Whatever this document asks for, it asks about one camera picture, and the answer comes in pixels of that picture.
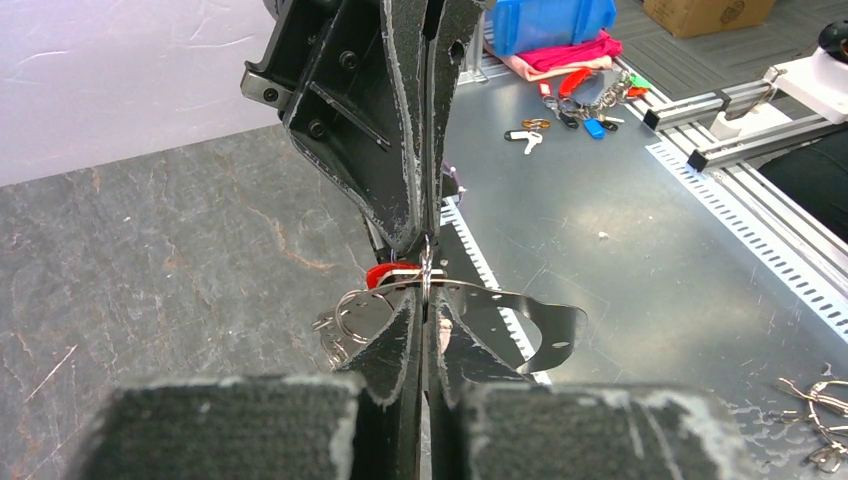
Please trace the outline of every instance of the screw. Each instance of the screw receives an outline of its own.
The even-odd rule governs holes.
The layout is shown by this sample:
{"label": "screw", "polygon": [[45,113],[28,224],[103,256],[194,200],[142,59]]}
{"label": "screw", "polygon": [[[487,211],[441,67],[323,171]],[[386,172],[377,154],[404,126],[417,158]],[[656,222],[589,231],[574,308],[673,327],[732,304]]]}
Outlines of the screw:
{"label": "screw", "polygon": [[339,63],[345,70],[354,71],[356,70],[357,65],[359,65],[359,58],[355,53],[347,50],[339,55]]}
{"label": "screw", "polygon": [[262,92],[262,98],[264,98],[266,102],[276,102],[277,99],[280,98],[280,94],[273,88],[268,88]]}
{"label": "screw", "polygon": [[309,136],[314,138],[315,140],[320,140],[327,133],[327,129],[324,128],[324,123],[318,119],[309,122],[308,131]]}

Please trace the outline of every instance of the gray carpet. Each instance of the gray carpet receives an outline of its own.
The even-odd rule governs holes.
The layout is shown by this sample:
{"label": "gray carpet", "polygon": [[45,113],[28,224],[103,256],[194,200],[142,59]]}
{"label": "gray carpet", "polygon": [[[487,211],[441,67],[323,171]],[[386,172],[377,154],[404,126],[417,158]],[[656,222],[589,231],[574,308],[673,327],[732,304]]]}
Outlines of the gray carpet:
{"label": "gray carpet", "polygon": [[770,65],[812,52],[825,25],[848,18],[848,0],[777,0],[762,26],[676,39],[642,12],[640,1],[616,6],[611,33],[624,43],[624,59],[672,98],[761,77]]}

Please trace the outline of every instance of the blue container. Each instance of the blue container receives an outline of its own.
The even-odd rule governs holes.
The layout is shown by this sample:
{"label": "blue container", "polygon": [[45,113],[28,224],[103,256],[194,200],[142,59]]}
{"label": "blue container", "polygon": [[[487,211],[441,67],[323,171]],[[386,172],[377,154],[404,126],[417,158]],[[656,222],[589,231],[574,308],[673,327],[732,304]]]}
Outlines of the blue container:
{"label": "blue container", "polygon": [[497,55],[583,43],[615,15],[615,0],[498,0],[486,13],[486,40]]}

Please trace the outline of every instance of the white backdrop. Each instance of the white backdrop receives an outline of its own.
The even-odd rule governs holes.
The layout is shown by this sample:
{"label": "white backdrop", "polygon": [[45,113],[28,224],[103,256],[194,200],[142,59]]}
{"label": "white backdrop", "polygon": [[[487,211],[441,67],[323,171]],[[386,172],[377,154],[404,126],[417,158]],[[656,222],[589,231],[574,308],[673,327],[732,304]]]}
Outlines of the white backdrop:
{"label": "white backdrop", "polygon": [[0,0],[0,185],[271,125],[261,0]]}

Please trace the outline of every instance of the gray tabletop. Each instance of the gray tabletop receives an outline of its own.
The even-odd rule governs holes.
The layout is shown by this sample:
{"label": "gray tabletop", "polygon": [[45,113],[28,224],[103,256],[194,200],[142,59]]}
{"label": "gray tabletop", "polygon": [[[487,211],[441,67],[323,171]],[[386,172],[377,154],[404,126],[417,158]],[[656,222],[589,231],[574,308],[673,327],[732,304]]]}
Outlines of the gray tabletop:
{"label": "gray tabletop", "polygon": [[540,116],[551,114],[535,86],[515,76],[462,86],[446,159],[502,287],[589,314],[552,381],[704,388],[733,413],[764,477],[815,478],[800,462],[819,441],[769,419],[799,407],[773,385],[806,386],[828,365],[845,375],[846,345],[651,156],[659,139],[626,110],[601,141],[555,124],[525,156],[502,139]]}

